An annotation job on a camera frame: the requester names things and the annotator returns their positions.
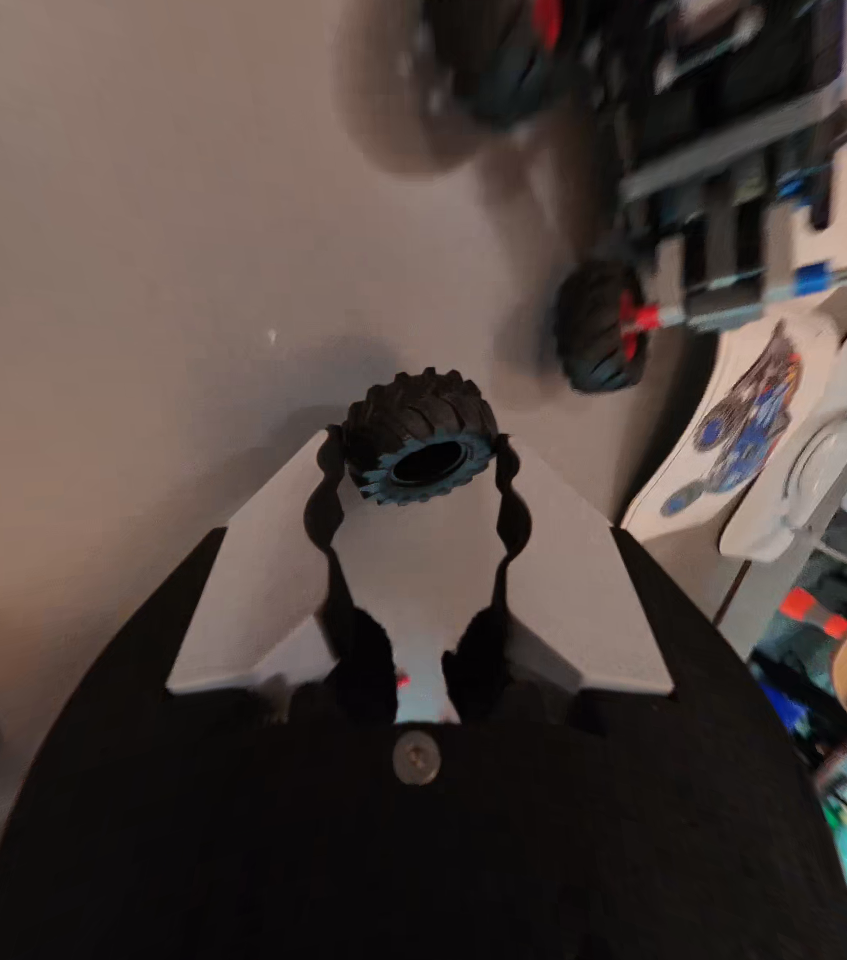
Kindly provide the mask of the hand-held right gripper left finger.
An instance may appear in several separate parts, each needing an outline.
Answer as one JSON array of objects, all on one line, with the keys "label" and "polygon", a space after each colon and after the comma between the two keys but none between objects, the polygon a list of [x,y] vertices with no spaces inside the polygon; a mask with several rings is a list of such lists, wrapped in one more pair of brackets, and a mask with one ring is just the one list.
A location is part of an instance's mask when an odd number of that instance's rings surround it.
[{"label": "hand-held right gripper left finger", "polygon": [[317,432],[226,522],[225,534],[166,679],[175,696],[250,690],[286,705],[319,682],[335,657],[318,612],[329,591],[327,559],[305,529],[325,474]]}]

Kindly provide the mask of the lego instruction booklet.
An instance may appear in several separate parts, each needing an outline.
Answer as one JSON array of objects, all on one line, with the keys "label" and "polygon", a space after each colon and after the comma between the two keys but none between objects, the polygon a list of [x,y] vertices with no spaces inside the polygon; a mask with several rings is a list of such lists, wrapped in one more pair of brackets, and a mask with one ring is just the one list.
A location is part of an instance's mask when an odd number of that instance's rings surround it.
[{"label": "lego instruction booklet", "polygon": [[[845,55],[847,97],[847,23]],[[831,187],[826,227],[812,227],[809,208],[795,202],[770,213],[771,296],[758,318],[728,327],[669,321],[647,328],[700,334],[712,357],[685,425],[665,441],[660,465],[623,514],[621,527],[637,540],[707,523],[746,496],[820,400],[847,337],[825,311],[847,288],[847,144],[835,154]]]}]

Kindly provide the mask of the black lego tire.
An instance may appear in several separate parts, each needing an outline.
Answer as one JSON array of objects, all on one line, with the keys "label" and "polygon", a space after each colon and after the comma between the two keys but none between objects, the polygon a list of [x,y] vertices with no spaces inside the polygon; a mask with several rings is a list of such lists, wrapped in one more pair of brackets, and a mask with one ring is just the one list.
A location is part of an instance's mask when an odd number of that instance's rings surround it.
[{"label": "black lego tire", "polygon": [[341,430],[352,484],[380,506],[426,503],[470,484],[500,440],[478,386],[432,366],[371,387],[350,405]]}]

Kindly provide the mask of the blue and black lego truck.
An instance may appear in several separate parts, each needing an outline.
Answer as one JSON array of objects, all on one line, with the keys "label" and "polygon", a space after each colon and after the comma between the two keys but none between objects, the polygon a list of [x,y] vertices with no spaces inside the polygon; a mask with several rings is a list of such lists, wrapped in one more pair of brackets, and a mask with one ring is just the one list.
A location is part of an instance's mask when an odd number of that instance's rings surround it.
[{"label": "blue and black lego truck", "polygon": [[847,144],[844,2],[422,2],[450,101],[511,133],[589,114],[598,234],[552,307],[569,386],[643,377],[653,324],[728,328],[771,297],[770,213],[829,225]]}]

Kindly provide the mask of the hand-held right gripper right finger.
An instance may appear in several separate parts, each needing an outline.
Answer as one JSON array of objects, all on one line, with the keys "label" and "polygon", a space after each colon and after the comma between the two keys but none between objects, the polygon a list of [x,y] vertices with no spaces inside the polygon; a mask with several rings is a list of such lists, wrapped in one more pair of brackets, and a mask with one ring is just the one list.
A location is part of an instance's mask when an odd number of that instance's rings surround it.
[{"label": "hand-held right gripper right finger", "polygon": [[502,546],[489,603],[441,656],[460,722],[509,708],[571,710],[589,694],[663,697],[676,685],[614,528],[531,448],[494,446]]}]

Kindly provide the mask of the white booklet clip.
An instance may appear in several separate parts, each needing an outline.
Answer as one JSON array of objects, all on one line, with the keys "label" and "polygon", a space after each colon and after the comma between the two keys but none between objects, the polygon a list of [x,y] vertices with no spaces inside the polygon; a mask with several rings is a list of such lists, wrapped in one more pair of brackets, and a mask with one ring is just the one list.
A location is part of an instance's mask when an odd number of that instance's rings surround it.
[{"label": "white booklet clip", "polygon": [[718,541],[722,556],[769,564],[804,536],[847,469],[847,337],[820,399],[784,438],[740,500]]}]

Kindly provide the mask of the orange plastic piece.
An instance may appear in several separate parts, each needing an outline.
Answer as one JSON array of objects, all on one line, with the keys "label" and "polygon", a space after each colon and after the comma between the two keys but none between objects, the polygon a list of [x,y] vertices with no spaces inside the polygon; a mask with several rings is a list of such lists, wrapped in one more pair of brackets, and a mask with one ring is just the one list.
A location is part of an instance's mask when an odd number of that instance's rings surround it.
[{"label": "orange plastic piece", "polygon": [[801,586],[790,589],[777,611],[782,617],[809,625],[837,642],[842,642],[847,635],[847,618],[824,606]]}]

